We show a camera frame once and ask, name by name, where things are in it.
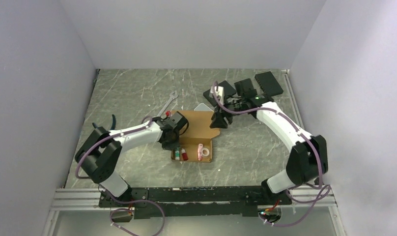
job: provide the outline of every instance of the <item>white tape roll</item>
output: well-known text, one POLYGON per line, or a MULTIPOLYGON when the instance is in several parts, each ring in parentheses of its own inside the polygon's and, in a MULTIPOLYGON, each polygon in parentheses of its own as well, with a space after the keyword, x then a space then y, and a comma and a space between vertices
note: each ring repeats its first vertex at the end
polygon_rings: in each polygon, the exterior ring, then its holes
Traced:
POLYGON ((209 151, 208 148, 203 147, 203 148, 201 148, 200 153, 201 153, 202 156, 208 156, 210 154, 210 151, 209 151))

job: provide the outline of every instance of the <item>cardboard flap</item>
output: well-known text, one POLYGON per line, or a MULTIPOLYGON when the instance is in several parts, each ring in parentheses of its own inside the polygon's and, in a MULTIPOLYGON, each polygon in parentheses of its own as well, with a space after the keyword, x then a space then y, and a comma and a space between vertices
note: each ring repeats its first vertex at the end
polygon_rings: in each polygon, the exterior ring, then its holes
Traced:
POLYGON ((212 139, 220 134, 220 129, 210 128, 211 117, 213 112, 200 112, 200 111, 172 111, 180 112, 185 118, 187 118, 190 127, 181 136, 181 138, 202 138, 212 139))

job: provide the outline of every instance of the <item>white wall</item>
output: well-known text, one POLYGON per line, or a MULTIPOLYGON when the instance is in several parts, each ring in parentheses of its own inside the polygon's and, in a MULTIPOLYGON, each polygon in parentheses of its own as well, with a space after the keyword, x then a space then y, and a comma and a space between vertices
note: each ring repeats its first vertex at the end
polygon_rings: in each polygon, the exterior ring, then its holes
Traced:
POLYGON ((397 236, 397 0, 327 0, 291 82, 348 235, 397 236))
POLYGON ((42 233, 94 75, 59 1, 0 0, 0 236, 42 233))
POLYGON ((290 68, 325 0, 61 0, 97 68, 290 68))

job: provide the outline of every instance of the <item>brown cardboard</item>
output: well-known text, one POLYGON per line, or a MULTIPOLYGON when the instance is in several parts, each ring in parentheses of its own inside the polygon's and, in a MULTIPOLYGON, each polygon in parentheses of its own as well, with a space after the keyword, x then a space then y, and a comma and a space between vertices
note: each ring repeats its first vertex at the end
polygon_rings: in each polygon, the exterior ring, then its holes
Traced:
MULTIPOLYGON (((175 112, 180 112, 189 122, 188 130, 180 136, 181 147, 186 150, 188 155, 188 160, 185 162, 211 162, 213 158, 212 138, 220 134, 219 128, 210 128, 213 112, 171 111, 171 113, 175 112), (203 144, 210 152, 208 156, 203 156, 201 161, 197 159, 197 149, 199 144, 203 144)), ((171 152, 171 160, 175 161, 174 151, 171 152)), ((180 161, 183 161, 181 149, 180 161)))

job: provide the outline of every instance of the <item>silver wrench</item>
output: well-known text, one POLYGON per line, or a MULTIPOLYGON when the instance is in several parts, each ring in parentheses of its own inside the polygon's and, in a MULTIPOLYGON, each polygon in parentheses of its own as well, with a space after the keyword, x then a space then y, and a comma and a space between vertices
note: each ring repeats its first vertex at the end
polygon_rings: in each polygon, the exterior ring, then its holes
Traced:
POLYGON ((162 115, 162 113, 164 113, 165 109, 168 107, 168 105, 174 100, 178 98, 178 94, 177 91, 174 91, 172 93, 170 93, 170 98, 168 99, 168 101, 164 104, 164 107, 160 110, 160 112, 158 113, 158 117, 160 117, 162 115))

